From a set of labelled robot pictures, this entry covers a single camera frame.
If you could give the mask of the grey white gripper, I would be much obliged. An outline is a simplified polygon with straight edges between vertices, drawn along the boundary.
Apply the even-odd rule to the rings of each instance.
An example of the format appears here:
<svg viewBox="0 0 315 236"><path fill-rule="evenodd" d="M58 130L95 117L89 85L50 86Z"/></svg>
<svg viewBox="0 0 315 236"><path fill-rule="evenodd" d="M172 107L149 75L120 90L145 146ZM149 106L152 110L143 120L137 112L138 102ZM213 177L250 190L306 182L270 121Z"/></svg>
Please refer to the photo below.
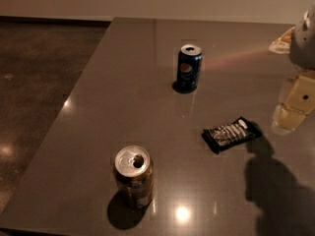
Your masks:
<svg viewBox="0 0 315 236"><path fill-rule="evenodd" d="M276 54L289 54L293 64L315 70L315 4L303 14L295 27L274 40L269 50ZM315 71L286 78L273 116L273 131L278 135L288 135L314 109Z"/></svg>

